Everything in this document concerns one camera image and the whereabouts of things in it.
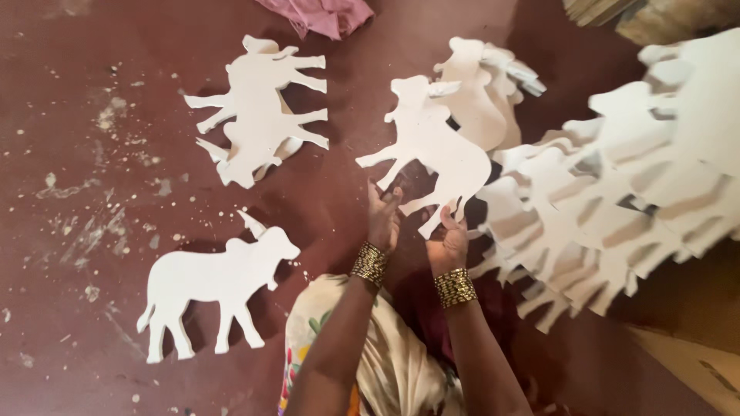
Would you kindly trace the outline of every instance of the cutout tail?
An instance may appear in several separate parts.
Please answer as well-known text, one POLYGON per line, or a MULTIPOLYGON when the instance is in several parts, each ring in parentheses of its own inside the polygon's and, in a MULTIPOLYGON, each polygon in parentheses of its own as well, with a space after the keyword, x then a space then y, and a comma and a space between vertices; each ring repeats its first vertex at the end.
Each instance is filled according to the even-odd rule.
POLYGON ((144 328, 149 325, 149 319, 152 317, 152 311, 154 310, 153 303, 147 303, 147 309, 141 314, 138 321, 136 321, 136 330, 141 334, 144 328))

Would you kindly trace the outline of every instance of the bangle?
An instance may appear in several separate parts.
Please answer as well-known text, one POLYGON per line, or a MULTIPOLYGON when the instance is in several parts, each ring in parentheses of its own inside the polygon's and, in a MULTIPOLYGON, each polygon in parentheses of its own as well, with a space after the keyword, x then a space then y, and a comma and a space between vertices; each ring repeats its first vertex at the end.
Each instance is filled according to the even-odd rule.
POLYGON ((388 256, 367 241, 360 248, 360 254, 354 261, 352 274, 371 281, 379 287, 383 284, 383 273, 386 271, 388 256))
POLYGON ((455 269, 439 275, 434 278, 434 285, 440 296, 442 308, 445 309, 458 303, 478 299, 466 269, 455 269))

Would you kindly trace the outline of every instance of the brown floor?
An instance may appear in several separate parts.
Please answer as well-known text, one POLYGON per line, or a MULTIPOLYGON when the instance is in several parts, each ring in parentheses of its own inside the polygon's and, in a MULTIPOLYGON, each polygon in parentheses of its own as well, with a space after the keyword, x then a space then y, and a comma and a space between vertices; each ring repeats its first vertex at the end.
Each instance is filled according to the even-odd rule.
MULTIPOLYGON (((637 47, 608 27, 576 28, 558 1, 369 4, 377 17, 348 40, 310 35, 303 43, 288 21, 251 0, 0 2, 0 310, 10 312, 0 321, 0 413, 274 414, 287 312, 308 279, 345 272, 363 240, 363 184, 387 166, 363 171, 353 159, 394 140, 394 127, 383 123, 396 103, 393 78, 433 75, 452 36, 510 48, 549 87, 517 108, 531 143, 564 121, 591 117, 589 95, 643 71, 637 47), (224 93, 224 65, 244 53, 247 33, 296 44, 302 56, 326 56, 326 70, 307 72, 329 80, 327 95, 300 86, 284 95, 296 113, 328 107, 329 122, 308 128, 332 142, 328 152, 307 144, 249 190, 221 185, 194 144, 195 124, 212 110, 191 111, 178 94, 224 93), (127 114, 104 132, 98 117, 114 97, 126 101, 127 114), (51 172, 53 189, 38 193, 51 172), (172 193, 158 195, 167 181, 172 193), (79 192, 61 192, 70 187, 79 192), (214 355, 218 307, 200 303, 185 316, 196 358, 177 361, 168 336, 165 361, 145 364, 147 333, 136 334, 135 322, 155 256, 222 250, 226 239, 244 235, 230 215, 242 206, 283 227, 303 250, 299 266, 281 265, 275 292, 262 289, 248 303, 266 346, 250 349, 234 325, 232 351, 214 355), (100 289, 97 299, 88 287, 100 289)), ((204 137, 226 143, 221 128, 204 137)), ((428 189, 419 172, 404 171, 410 196, 428 189)), ((394 274, 425 267, 412 231, 419 222, 404 226, 394 274)), ((609 321, 584 314, 558 323, 550 337, 522 328, 524 366, 539 373, 549 395, 577 409, 711 414, 609 321)))

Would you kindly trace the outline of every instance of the woman's right hand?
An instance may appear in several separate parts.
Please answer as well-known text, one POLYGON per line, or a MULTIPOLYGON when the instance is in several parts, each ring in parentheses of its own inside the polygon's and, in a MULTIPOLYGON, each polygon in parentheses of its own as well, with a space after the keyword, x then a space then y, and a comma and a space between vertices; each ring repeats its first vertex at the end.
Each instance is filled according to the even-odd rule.
POLYGON ((468 223, 463 218, 459 223, 450 215, 450 207, 444 206, 440 213, 442 227, 438 227, 426 241, 426 253, 434 277, 464 269, 468 257, 468 223))

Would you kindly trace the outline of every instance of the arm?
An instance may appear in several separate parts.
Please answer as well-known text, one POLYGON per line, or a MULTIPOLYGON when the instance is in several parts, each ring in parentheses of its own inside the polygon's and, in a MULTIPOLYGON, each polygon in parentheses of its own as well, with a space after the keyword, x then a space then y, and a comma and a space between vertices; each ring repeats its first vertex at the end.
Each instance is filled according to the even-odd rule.
MULTIPOLYGON (((456 223, 449 207, 442 210, 441 216, 443 228, 426 244, 434 276, 464 269, 468 254, 465 219, 456 223)), ((532 415, 524 392, 485 322, 478 300, 446 308, 445 319, 468 414, 532 415)))
MULTIPOLYGON (((380 199, 368 182, 368 242, 389 255, 396 247, 400 188, 380 199)), ((284 416, 345 415, 365 345, 370 314, 379 288, 356 275, 332 310, 300 366, 284 416)))

